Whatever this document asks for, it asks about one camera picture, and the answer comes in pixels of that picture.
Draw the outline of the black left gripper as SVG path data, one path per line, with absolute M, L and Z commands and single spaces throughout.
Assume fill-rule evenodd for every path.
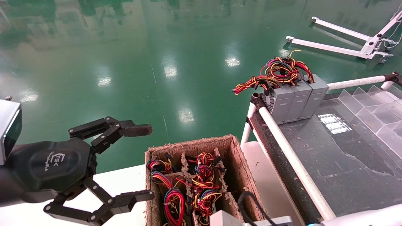
M 66 141 L 17 145 L 11 151 L 11 191 L 58 193 L 44 207 L 45 213 L 58 220 L 102 226 L 117 214 L 131 212 L 137 202 L 153 200 L 155 194 L 142 190 L 111 196 L 92 179 L 95 153 L 103 153 L 121 137 L 148 136 L 152 131 L 150 124 L 106 117 L 69 129 L 72 139 Z M 94 136 L 91 146 L 83 141 Z M 85 189 L 102 202 L 99 209 L 88 212 L 64 206 Z

